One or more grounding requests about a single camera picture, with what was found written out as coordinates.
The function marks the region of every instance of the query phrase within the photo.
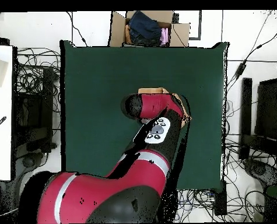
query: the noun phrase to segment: green tabletop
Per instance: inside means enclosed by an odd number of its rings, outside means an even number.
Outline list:
[[[211,49],[64,44],[67,171],[107,175],[140,127],[121,112],[122,98],[164,87],[188,99],[193,118],[177,188],[220,187],[226,43]]]

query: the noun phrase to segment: white floor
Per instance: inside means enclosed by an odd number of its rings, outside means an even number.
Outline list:
[[[190,36],[196,37],[198,15],[195,14],[195,11],[181,11],[179,13],[180,21],[182,20],[184,22],[186,20],[187,22],[191,22]],[[189,46],[212,47],[220,41],[229,42],[227,76],[230,79],[240,64],[240,60],[245,59],[251,51],[268,13],[268,10],[203,10],[201,40],[191,40]],[[73,12],[73,23],[80,30],[89,46],[106,46],[110,31],[110,16],[111,12]],[[276,33],[277,11],[273,11],[266,21],[256,42],[256,46],[268,41]],[[72,40],[72,26],[69,16],[65,12],[2,13],[0,16],[0,37],[9,39],[10,44],[18,48],[46,47],[60,53],[59,41]],[[76,30],[73,30],[73,43],[76,46],[83,46]],[[234,110],[240,107],[240,86],[243,77],[253,79],[253,102],[257,99],[259,82],[277,78],[277,38],[253,52],[248,59],[249,61],[243,75],[227,95],[227,98],[233,102]],[[49,58],[48,61],[53,62],[54,58]],[[255,109],[256,105],[253,104],[252,130],[254,130],[255,125]],[[230,133],[239,133],[239,112],[236,112],[233,117],[229,118],[229,123]],[[57,114],[54,114],[54,128],[58,128],[58,124],[59,117]],[[233,141],[238,140],[236,136],[228,138]],[[59,131],[54,135],[53,141],[58,144],[58,147],[49,155],[46,165],[37,169],[36,172],[39,170],[57,172],[60,170]],[[229,168],[228,176],[238,187],[242,198],[251,190],[262,190],[258,181],[248,176],[239,167],[235,168],[235,171]],[[237,190],[232,183],[227,185],[227,191],[228,201],[230,198],[238,197]],[[264,204],[264,199],[257,193],[252,193],[247,197],[247,200],[253,205]],[[241,201],[237,199],[236,201],[231,201],[229,204],[233,205],[228,207],[228,211],[231,211],[239,209]],[[245,214],[245,209],[242,208],[238,212]],[[240,215],[231,215],[231,217],[235,221],[244,220]],[[212,218],[203,208],[195,208],[190,212],[189,218],[186,218],[184,222],[188,221],[211,222]]]

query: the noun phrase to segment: red robot arm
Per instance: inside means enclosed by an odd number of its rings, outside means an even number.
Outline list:
[[[21,222],[153,222],[176,151],[184,117],[172,94],[132,94],[121,108],[127,117],[151,119],[105,178],[88,174],[38,173],[20,198]]]

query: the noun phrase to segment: cardboard box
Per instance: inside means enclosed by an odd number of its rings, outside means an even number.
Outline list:
[[[160,28],[168,28],[170,32],[169,47],[188,46],[190,24],[171,24],[173,19],[172,10],[141,10],[152,20],[156,20]],[[135,11],[127,11],[126,18],[113,11],[111,15],[111,33],[109,38],[110,47],[122,47],[125,42],[125,26],[129,23]]]

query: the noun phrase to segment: white stripe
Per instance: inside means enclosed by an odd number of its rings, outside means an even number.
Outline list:
[[[120,159],[118,162],[121,162],[122,160],[124,160],[125,157],[126,157],[126,155],[125,155],[125,154],[122,154],[122,157],[121,157],[121,159]]]
[[[164,173],[165,177],[169,171],[169,167],[167,165],[167,163],[165,162],[165,160],[163,160],[160,156],[154,154],[154,153],[150,153],[150,152],[138,152],[140,153],[138,160],[147,160],[147,161],[152,161],[154,162],[155,165],[157,165],[162,172]]]
[[[61,201],[62,201],[62,196],[64,196],[64,193],[66,191],[66,189],[68,188],[68,186],[70,185],[70,183],[73,181],[73,179],[75,179],[77,177],[76,174],[71,175],[66,182],[64,182],[64,184],[62,185],[58,195],[57,195],[57,199],[55,200],[55,205],[54,205],[54,218],[57,221],[57,224],[61,223],[61,217],[59,215],[59,212],[61,210]]]

